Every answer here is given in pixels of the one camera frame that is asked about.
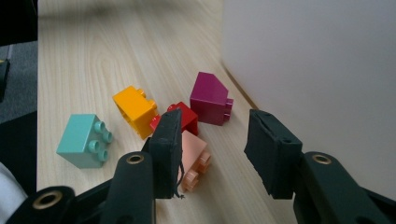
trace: white cloth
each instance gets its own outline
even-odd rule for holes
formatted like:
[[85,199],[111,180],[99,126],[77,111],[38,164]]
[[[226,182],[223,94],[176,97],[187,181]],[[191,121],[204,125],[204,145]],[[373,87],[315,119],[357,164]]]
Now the white cloth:
[[0,224],[6,223],[26,198],[14,175],[0,162]]

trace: teal duplo brick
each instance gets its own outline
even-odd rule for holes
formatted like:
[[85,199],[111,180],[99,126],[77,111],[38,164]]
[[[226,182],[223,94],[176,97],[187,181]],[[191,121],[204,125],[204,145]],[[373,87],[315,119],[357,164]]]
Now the teal duplo brick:
[[100,168],[107,161],[106,146],[113,139],[94,114],[71,115],[56,153],[78,168]]

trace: yellow duplo brick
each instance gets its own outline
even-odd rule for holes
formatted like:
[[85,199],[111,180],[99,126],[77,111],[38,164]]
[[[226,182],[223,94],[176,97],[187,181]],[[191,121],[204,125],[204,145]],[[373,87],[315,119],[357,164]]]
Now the yellow duplo brick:
[[114,95],[113,100],[122,116],[142,139],[152,134],[149,124],[158,115],[157,105],[153,100],[146,99],[143,90],[130,86]]

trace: wooden table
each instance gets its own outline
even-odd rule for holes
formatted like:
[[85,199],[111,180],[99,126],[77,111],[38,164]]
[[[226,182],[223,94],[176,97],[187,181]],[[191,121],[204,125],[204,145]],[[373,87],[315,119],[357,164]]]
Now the wooden table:
[[[221,0],[40,0],[37,189],[76,194],[114,175],[118,159],[145,141],[112,96],[133,85],[159,113],[189,98],[199,71],[216,74],[234,99],[223,126],[199,123],[209,171],[185,200],[157,200],[158,223],[293,223],[291,201],[274,201],[244,153],[248,101],[221,63]],[[71,114],[93,113],[115,140],[100,169],[78,169],[55,153]]]

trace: floor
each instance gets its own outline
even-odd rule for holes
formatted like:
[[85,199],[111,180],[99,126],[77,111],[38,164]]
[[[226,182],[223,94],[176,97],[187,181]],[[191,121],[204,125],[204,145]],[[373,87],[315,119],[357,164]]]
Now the floor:
[[0,123],[37,111],[37,41],[0,47],[0,60],[9,59]]

